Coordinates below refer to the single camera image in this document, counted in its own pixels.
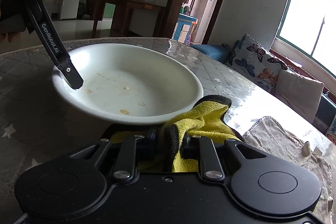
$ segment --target gray towel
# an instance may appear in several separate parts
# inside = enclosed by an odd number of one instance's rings
[[[309,142],[304,143],[286,132],[271,117],[258,120],[245,134],[246,143],[260,150],[295,163],[313,172],[320,179],[322,192],[314,214],[325,224],[333,224],[331,197],[331,167],[320,156],[311,153]]]

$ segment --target refrigerator door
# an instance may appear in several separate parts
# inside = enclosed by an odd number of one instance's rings
[[[77,18],[79,0],[63,0],[61,11],[58,12],[59,19]]]

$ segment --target brown stain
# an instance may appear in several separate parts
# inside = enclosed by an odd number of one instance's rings
[[[128,115],[128,114],[129,114],[129,112],[128,112],[127,110],[125,110],[125,109],[121,109],[120,112],[121,112],[122,114],[125,114],[125,115]]]

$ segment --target bowl rim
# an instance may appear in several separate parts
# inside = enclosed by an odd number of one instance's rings
[[[186,66],[184,66],[183,64],[181,64],[180,62],[171,58],[168,55],[162,54],[160,52],[157,52],[157,51],[145,48],[145,47],[129,45],[129,44],[120,44],[120,43],[97,43],[97,44],[92,44],[92,45],[87,45],[87,46],[76,48],[70,51],[69,54],[71,56],[71,54],[75,54],[77,52],[83,51],[84,48],[88,49],[88,48],[94,48],[94,47],[102,47],[102,45],[104,46],[109,45],[108,47],[116,47],[116,46],[117,47],[133,47],[133,48],[137,47],[137,48],[141,48],[141,50],[147,50],[147,51],[154,52],[155,54],[162,55],[164,58],[169,58],[173,62],[177,63],[181,67],[181,69],[187,70],[192,75],[193,79],[196,82],[196,97],[194,101],[192,101],[191,104],[185,106],[184,108],[171,112],[171,113],[163,114],[163,115],[139,117],[139,116],[129,116],[129,115],[109,113],[106,111],[88,107],[84,105],[82,102],[80,102],[79,100],[75,99],[72,95],[70,95],[70,93],[66,92],[66,90],[63,88],[63,85],[64,85],[64,82],[66,82],[66,84],[68,83],[66,79],[64,78],[64,76],[62,75],[62,73],[58,70],[58,68],[54,66],[51,78],[52,78],[52,82],[53,82],[56,92],[63,98],[63,100],[65,100],[70,105],[77,108],[78,110],[88,115],[91,115],[91,116],[94,116],[94,117],[97,117],[97,118],[100,118],[100,119],[103,119],[109,122],[115,122],[115,123],[121,123],[121,124],[138,124],[138,125],[161,124],[161,123],[165,123],[166,121],[170,120],[171,118],[175,117],[178,114],[189,111],[196,104],[196,102],[203,97],[202,84],[199,81],[199,79],[196,77],[196,75],[190,69],[188,69]]]

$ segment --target white basin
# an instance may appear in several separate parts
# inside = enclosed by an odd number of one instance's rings
[[[54,67],[55,89],[74,107],[107,121],[164,123],[190,110],[203,97],[197,77],[159,52],[124,44],[95,44],[69,54],[84,84],[72,89]]]

